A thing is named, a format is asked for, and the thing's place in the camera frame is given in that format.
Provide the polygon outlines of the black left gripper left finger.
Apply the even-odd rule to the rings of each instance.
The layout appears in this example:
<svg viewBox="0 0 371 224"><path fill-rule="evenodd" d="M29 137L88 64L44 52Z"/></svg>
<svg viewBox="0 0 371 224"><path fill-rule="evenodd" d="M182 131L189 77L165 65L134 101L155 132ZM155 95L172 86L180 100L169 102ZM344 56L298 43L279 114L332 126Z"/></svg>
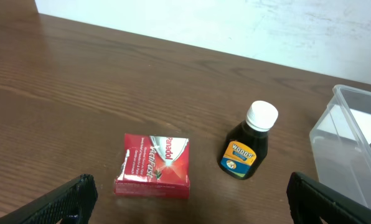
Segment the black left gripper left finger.
<svg viewBox="0 0 371 224"><path fill-rule="evenodd" d="M0 224L88 224L98 199L94 178L82 174L0 218Z"/></svg>

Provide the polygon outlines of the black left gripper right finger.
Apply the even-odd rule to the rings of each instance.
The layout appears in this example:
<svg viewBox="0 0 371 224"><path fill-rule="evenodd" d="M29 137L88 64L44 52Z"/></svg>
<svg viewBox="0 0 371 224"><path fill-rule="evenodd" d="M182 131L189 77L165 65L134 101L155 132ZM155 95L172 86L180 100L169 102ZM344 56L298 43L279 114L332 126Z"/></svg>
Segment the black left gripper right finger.
<svg viewBox="0 0 371 224"><path fill-rule="evenodd" d="M371 209L301 172L293 172L286 191L294 224L371 224Z"/></svg>

